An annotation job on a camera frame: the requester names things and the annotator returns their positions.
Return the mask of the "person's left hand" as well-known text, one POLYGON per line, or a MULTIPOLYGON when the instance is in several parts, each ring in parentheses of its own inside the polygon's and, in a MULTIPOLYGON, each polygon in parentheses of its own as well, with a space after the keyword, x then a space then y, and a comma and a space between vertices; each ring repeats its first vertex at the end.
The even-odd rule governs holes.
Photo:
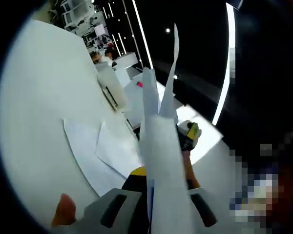
POLYGON ((76 205, 67 194, 61 194, 51 227, 71 225, 76 222, 76 205))

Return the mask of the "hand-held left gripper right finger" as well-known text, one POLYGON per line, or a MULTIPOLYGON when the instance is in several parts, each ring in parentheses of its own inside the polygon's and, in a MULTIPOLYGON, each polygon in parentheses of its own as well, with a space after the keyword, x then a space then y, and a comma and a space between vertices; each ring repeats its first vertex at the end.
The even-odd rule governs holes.
POLYGON ((188 191, 195 231, 231 231, 232 218, 216 197, 203 188, 188 191))

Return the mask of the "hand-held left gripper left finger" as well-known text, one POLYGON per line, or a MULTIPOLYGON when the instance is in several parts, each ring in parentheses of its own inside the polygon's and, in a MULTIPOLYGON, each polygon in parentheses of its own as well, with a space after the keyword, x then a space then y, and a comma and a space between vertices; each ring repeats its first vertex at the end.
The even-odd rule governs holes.
POLYGON ((147 177, 129 175, 120 189, 112 189, 88 205, 75 222, 76 231, 148 231, 147 177))

